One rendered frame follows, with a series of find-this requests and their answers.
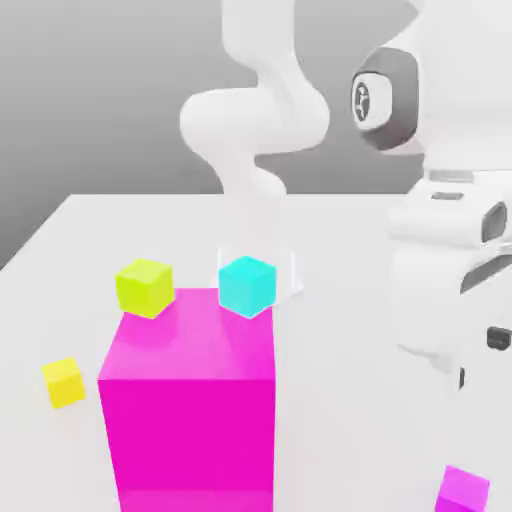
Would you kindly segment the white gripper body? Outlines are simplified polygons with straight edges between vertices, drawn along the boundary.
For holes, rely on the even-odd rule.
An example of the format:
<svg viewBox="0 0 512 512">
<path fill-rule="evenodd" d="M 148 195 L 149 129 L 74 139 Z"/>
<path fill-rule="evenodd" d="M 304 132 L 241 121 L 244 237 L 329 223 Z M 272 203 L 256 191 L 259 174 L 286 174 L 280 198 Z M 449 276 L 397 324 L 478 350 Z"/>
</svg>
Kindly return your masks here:
<svg viewBox="0 0 512 512">
<path fill-rule="evenodd" d="M 392 263 L 396 342 L 445 374 L 477 347 L 512 345 L 512 242 L 477 249 L 404 244 Z"/>
</svg>

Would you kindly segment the small magenta cube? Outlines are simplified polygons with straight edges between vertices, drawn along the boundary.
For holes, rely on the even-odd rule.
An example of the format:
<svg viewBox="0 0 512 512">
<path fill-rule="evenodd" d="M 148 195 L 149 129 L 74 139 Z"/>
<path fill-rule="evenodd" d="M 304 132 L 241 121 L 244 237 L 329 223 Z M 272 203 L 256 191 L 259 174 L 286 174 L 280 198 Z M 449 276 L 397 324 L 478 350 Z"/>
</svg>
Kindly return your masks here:
<svg viewBox="0 0 512 512">
<path fill-rule="evenodd" d="M 434 512 L 485 512 L 490 481 L 453 466 L 444 471 Z"/>
</svg>

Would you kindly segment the small cyan cube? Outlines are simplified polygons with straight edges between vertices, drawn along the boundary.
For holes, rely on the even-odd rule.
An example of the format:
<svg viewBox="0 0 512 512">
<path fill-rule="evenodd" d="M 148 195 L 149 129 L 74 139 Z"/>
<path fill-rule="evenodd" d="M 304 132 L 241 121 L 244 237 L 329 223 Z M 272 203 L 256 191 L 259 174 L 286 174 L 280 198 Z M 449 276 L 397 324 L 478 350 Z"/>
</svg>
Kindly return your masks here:
<svg viewBox="0 0 512 512">
<path fill-rule="evenodd" d="M 276 266 L 242 256 L 218 271 L 218 288 L 223 308 L 252 319 L 276 301 Z"/>
</svg>

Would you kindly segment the small lime cube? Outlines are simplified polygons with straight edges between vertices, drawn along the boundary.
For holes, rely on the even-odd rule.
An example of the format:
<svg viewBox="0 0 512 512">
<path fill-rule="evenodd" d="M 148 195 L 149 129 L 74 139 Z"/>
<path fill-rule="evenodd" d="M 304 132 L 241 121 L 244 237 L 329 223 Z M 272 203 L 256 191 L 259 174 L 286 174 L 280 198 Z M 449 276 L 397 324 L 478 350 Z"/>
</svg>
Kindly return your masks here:
<svg viewBox="0 0 512 512">
<path fill-rule="evenodd" d="M 172 267 L 147 259 L 137 259 L 119 271 L 115 286 L 120 309 L 154 319 L 175 299 Z"/>
</svg>

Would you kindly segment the small yellow cube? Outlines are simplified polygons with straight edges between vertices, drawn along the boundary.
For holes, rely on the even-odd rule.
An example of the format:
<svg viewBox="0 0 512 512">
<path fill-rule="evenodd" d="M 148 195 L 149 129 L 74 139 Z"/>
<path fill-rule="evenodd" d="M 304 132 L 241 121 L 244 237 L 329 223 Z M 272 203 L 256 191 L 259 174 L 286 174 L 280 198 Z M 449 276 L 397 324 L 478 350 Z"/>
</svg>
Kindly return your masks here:
<svg viewBox="0 0 512 512">
<path fill-rule="evenodd" d="M 82 374 L 73 357 L 45 364 L 42 373 L 54 409 L 86 397 Z"/>
</svg>

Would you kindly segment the large magenta box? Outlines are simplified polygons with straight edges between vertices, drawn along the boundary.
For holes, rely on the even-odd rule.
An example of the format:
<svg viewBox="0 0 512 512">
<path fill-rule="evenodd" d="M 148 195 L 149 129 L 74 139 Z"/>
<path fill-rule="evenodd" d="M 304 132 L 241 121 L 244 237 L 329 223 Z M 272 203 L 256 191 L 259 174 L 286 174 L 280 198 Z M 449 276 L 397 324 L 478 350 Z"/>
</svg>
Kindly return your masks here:
<svg viewBox="0 0 512 512">
<path fill-rule="evenodd" d="M 273 512 L 273 316 L 180 289 L 124 314 L 98 376 L 121 512 Z"/>
</svg>

